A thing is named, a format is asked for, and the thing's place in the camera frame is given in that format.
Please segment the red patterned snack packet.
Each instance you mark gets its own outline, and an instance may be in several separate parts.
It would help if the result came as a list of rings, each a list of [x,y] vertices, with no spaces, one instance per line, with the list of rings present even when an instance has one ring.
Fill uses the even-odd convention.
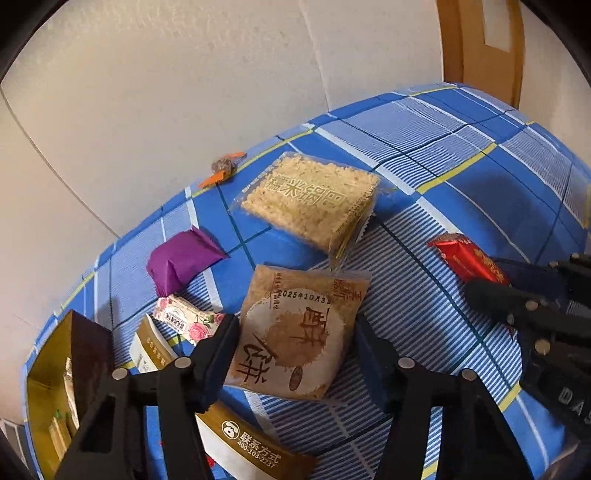
[[[484,279],[510,285],[508,276],[478,245],[462,233],[445,233],[427,245],[438,250],[441,258],[464,282]]]

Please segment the long brown white snack bar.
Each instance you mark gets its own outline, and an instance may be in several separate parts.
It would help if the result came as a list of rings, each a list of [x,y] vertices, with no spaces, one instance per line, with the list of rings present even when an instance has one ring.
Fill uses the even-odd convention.
[[[177,358],[148,314],[134,333],[129,354],[140,373],[161,370]],[[236,479],[307,479],[317,464],[311,455],[283,448],[221,401],[195,419],[208,460]]]

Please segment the rice cracker clear pack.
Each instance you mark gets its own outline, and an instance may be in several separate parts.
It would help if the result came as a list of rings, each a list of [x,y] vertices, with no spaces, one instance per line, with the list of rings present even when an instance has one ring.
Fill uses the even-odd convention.
[[[328,255],[337,270],[363,236],[383,190],[377,174],[297,152],[283,153],[232,206]]]

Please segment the purple snack pouch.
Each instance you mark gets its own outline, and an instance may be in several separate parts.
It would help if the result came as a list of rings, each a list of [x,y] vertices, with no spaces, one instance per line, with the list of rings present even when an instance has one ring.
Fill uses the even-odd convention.
[[[192,226],[155,248],[146,271],[158,297],[176,294],[199,273],[228,258],[206,232]]]

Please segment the orange-ended clear candy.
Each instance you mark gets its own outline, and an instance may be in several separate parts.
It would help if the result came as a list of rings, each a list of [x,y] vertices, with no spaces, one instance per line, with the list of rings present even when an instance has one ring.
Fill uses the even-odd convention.
[[[211,175],[202,180],[198,187],[206,188],[226,181],[238,168],[238,163],[245,157],[245,152],[235,152],[216,159],[211,164]]]

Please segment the gold tin box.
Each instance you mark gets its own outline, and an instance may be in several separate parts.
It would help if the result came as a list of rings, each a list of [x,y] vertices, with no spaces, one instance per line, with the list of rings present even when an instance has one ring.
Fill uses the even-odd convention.
[[[27,434],[41,479],[52,479],[58,460],[48,427],[56,409],[82,420],[101,377],[114,366],[112,333],[71,310],[41,338],[25,377]]]

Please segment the wooden door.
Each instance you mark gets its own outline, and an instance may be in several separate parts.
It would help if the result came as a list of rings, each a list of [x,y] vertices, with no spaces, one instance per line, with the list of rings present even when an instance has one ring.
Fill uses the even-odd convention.
[[[439,1],[443,79],[520,104],[525,32],[518,1]]]

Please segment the blue plaid tablecloth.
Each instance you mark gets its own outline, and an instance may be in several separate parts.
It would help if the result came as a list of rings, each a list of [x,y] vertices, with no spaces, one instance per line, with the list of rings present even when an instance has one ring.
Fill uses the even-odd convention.
[[[322,252],[233,203],[290,151],[385,178],[387,189],[348,259],[349,268],[372,275],[363,313],[377,334],[426,368],[474,369],[533,474],[542,475],[561,452],[565,429],[520,389],[517,341],[469,308],[430,241],[461,232],[490,256],[542,266],[588,252],[590,170],[542,126],[465,85],[422,85],[335,109],[250,149],[228,182],[188,186],[98,256],[49,317],[22,378],[31,377],[42,346],[72,310],[109,329],[115,362],[129,366],[132,336],[156,298],[148,256],[191,226],[226,253],[184,290],[200,308],[238,311],[259,264],[325,267]]]

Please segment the round pastry brown packet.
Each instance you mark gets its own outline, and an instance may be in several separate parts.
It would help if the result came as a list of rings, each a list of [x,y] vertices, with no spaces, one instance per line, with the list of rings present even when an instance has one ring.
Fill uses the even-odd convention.
[[[224,384],[321,400],[341,367],[372,276],[363,271],[259,265],[239,312],[240,338]]]

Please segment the pink floral snack packet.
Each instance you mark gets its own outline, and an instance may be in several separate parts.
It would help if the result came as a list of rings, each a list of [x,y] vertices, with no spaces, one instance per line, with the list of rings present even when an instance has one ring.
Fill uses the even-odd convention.
[[[166,324],[192,345],[211,338],[224,318],[222,313],[202,311],[181,297],[160,297],[153,317]]]

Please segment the cracker pack with green ends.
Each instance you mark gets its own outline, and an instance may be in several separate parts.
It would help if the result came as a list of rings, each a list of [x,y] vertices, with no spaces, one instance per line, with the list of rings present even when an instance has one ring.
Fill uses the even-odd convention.
[[[69,409],[54,411],[48,432],[59,461],[64,458],[78,427],[78,419]]]

